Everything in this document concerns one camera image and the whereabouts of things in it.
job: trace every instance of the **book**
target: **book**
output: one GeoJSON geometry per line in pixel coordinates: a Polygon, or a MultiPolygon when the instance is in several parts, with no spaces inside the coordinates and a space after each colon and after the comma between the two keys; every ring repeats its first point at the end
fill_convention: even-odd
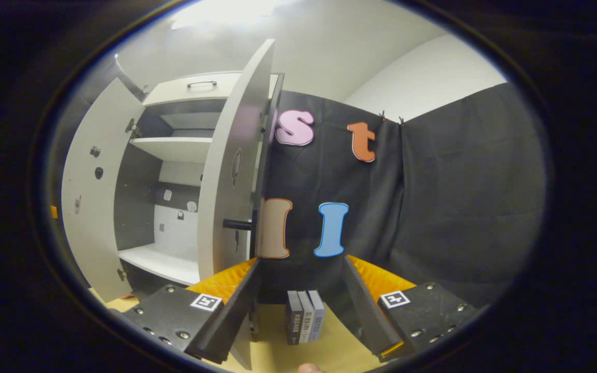
{"type": "Polygon", "coordinates": [[[310,332],[312,331],[312,317],[315,315],[315,308],[312,307],[308,293],[305,291],[298,292],[298,298],[301,300],[303,306],[303,322],[301,323],[301,337],[299,343],[307,343],[310,339],[310,332]]]}
{"type": "Polygon", "coordinates": [[[303,307],[295,290],[287,291],[287,306],[285,307],[285,325],[287,326],[287,342],[298,345],[301,339],[301,322],[303,321],[303,307]]]}
{"type": "Polygon", "coordinates": [[[312,319],[312,331],[310,331],[310,338],[308,340],[318,340],[319,333],[322,332],[324,318],[326,317],[326,308],[317,290],[308,291],[308,295],[310,296],[312,307],[315,309],[315,315],[312,319]]]}

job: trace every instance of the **open cabinet door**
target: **open cabinet door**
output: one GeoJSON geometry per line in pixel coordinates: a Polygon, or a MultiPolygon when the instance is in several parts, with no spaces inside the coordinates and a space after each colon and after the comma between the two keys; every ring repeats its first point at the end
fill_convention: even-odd
{"type": "Polygon", "coordinates": [[[144,106],[117,78],[98,96],[70,144],[61,187],[66,238],[80,270],[105,301],[131,292],[114,236],[119,165],[144,106]]]}
{"type": "Polygon", "coordinates": [[[274,40],[247,63],[222,109],[204,164],[197,216],[200,279],[248,259],[246,235],[223,220],[248,222],[264,114],[268,105],[274,40]]]}

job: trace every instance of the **cabinet shelf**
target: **cabinet shelf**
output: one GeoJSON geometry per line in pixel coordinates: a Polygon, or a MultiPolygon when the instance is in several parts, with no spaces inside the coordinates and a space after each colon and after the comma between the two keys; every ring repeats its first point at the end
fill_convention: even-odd
{"type": "Polygon", "coordinates": [[[169,162],[206,162],[210,137],[147,137],[131,140],[143,151],[169,162]]]}
{"type": "Polygon", "coordinates": [[[194,285],[200,281],[197,262],[159,252],[155,245],[155,243],[150,243],[137,248],[121,250],[119,257],[147,272],[184,285],[194,285]]]}

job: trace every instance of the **foam letter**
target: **foam letter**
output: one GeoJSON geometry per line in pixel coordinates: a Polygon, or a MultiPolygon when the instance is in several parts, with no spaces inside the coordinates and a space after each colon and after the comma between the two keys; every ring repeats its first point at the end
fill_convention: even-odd
{"type": "Polygon", "coordinates": [[[285,223],[291,209],[290,200],[270,198],[264,201],[258,257],[273,259],[289,257],[289,250],[285,247],[285,223]]]}
{"type": "Polygon", "coordinates": [[[375,139],[375,133],[367,130],[367,123],[362,121],[347,126],[351,134],[351,151],[356,158],[363,162],[372,162],[375,160],[375,152],[367,148],[367,140],[375,139]]]}
{"type": "Polygon", "coordinates": [[[310,127],[314,122],[315,119],[308,111],[287,110],[278,118],[280,128],[275,130],[275,138],[280,144],[305,146],[315,137],[315,132],[310,127]]]}
{"type": "Polygon", "coordinates": [[[340,244],[342,238],[342,221],[349,211],[349,206],[344,203],[322,203],[319,205],[319,213],[324,217],[322,226],[322,242],[315,249],[318,257],[330,257],[344,252],[340,244]]]}

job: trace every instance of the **blue letter i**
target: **blue letter i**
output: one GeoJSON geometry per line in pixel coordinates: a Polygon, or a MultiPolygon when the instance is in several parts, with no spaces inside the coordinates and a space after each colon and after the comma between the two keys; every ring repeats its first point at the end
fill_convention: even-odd
{"type": "Polygon", "coordinates": [[[322,226],[322,243],[315,249],[318,257],[330,257],[344,252],[340,244],[342,237],[342,220],[349,211],[344,203],[327,202],[319,205],[319,212],[324,217],[322,226]]]}

